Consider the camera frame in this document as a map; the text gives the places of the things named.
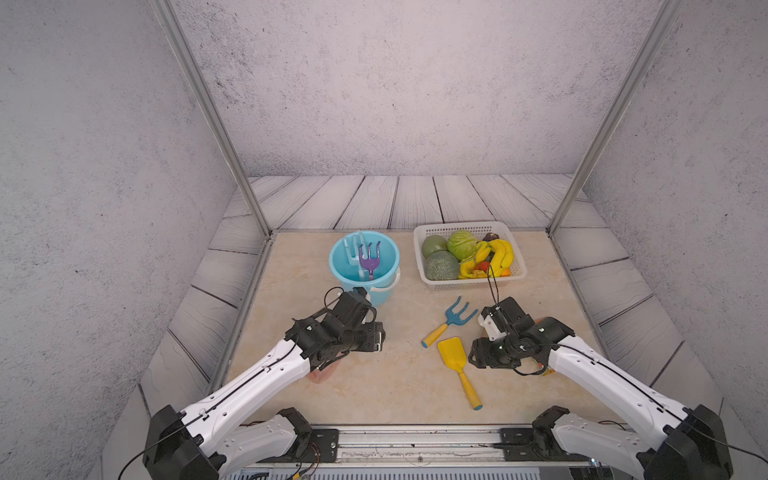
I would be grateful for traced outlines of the pink spray bottle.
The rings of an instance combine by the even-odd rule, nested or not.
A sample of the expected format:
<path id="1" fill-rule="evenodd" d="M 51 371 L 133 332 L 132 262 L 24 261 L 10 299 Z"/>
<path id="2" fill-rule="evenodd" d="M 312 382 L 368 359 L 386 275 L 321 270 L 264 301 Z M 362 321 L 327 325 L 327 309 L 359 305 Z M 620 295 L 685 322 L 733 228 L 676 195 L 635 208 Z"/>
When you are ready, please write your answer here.
<path id="1" fill-rule="evenodd" d="M 307 375 L 307 379 L 315 384 L 321 384 L 328 380 L 339 367 L 339 362 L 327 365 L 324 369 L 316 369 Z"/>

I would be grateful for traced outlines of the yellow plastic shovel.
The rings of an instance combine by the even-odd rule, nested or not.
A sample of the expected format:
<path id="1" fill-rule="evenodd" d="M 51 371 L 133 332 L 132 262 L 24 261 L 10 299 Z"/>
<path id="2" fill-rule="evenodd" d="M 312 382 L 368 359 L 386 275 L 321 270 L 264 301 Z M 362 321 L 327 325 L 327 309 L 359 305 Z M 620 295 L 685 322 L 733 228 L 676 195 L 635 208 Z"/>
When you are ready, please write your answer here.
<path id="1" fill-rule="evenodd" d="M 467 364 L 467 355 L 464 351 L 462 340 L 459 337 L 451 337 L 439 341 L 438 350 L 444 364 L 457 373 L 472 409 L 475 411 L 480 410 L 483 407 L 482 401 L 464 372 Z"/>

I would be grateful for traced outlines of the purple rake pink handle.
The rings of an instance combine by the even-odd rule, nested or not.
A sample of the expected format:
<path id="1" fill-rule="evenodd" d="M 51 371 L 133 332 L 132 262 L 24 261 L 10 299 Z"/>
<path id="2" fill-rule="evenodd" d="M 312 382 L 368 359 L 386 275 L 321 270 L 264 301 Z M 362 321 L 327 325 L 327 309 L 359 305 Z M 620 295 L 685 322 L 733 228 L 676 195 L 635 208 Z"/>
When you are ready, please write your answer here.
<path id="1" fill-rule="evenodd" d="M 376 244 L 375 251 L 372 251 L 372 243 L 358 246 L 358 258 L 360 268 L 364 272 L 364 278 L 367 281 L 375 279 L 375 271 L 380 266 L 380 242 Z"/>

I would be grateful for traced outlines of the teal rake yellow handle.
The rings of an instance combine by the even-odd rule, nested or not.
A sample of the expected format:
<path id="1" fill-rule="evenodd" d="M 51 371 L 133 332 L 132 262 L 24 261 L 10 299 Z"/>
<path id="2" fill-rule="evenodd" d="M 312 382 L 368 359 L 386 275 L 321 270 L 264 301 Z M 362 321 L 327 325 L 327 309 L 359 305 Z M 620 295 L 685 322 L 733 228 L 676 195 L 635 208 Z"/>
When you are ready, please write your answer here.
<path id="1" fill-rule="evenodd" d="M 457 309 L 461 303 L 462 297 L 458 296 L 456 301 L 445 310 L 445 321 L 421 341 L 421 345 L 424 348 L 429 348 L 433 345 L 450 326 L 463 326 L 478 315 L 478 309 L 466 313 L 470 307 L 469 302 L 465 302 L 461 309 Z"/>

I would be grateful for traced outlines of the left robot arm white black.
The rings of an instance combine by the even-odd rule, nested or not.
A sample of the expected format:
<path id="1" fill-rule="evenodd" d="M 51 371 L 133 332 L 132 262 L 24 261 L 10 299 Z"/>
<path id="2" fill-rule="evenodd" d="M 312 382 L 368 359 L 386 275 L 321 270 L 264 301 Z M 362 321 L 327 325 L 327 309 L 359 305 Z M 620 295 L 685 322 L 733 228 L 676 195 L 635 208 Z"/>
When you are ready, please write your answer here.
<path id="1" fill-rule="evenodd" d="M 378 352 L 385 339 L 367 291 L 355 287 L 297 320 L 252 367 L 205 398 L 150 419 L 142 463 L 153 479 L 220 479 L 261 460 L 302 462 L 319 454 L 295 408 L 248 424 L 282 390 L 352 352 Z"/>

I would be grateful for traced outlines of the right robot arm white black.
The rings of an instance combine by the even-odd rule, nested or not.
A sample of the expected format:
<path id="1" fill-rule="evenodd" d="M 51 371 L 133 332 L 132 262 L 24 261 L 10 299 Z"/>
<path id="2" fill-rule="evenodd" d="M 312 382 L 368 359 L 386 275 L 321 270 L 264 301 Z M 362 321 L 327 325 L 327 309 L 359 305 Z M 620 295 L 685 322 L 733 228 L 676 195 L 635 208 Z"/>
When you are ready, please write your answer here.
<path id="1" fill-rule="evenodd" d="M 589 457 L 636 479 L 729 479 L 734 473 L 720 417 L 689 408 L 643 384 L 592 349 L 553 317 L 533 319 L 508 297 L 478 315 L 484 336 L 469 362 L 479 369 L 518 371 L 534 360 L 537 375 L 559 373 L 592 394 L 626 424 L 616 429 L 552 406 L 532 423 L 545 459 Z"/>

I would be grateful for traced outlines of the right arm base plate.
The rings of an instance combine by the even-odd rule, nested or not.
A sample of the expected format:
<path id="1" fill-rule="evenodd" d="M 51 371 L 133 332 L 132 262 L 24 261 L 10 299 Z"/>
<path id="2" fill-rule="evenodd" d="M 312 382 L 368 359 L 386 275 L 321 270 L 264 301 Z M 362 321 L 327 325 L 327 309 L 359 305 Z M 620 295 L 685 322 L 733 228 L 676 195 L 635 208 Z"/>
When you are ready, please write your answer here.
<path id="1" fill-rule="evenodd" d="M 541 428 L 503 428 L 501 441 L 491 445 L 502 450 L 504 460 L 566 462 L 581 461 L 582 456 L 569 454 L 556 442 L 554 435 Z"/>

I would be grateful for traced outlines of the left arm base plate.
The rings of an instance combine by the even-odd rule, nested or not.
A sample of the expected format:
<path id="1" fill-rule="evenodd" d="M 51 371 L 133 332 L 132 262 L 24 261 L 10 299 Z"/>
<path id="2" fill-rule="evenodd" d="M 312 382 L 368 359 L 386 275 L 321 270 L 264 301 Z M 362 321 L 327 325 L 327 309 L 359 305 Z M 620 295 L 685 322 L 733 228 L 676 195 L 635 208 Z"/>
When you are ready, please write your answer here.
<path id="1" fill-rule="evenodd" d="M 284 455 L 261 460 L 261 463 L 335 463 L 338 446 L 338 429 L 313 429 L 310 433 L 300 433 Z"/>

